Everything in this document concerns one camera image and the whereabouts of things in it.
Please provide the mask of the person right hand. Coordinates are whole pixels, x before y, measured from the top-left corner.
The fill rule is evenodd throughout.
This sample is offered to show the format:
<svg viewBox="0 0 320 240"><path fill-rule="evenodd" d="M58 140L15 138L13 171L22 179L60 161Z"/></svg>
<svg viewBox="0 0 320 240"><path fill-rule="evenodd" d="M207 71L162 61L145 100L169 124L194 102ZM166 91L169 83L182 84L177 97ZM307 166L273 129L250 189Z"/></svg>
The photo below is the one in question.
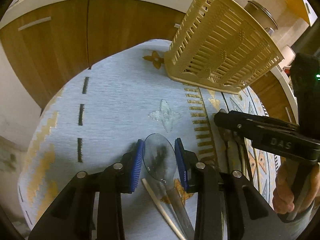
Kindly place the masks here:
<svg viewBox="0 0 320 240"><path fill-rule="evenodd" d="M278 170L276 177L276 188L273 192L273 207L276 213L286 214L294 210L294 194L287 183L286 162L283 162ZM305 211L311 203L319 197L319 165L315 165L310 173L310 189L298 213Z"/></svg>

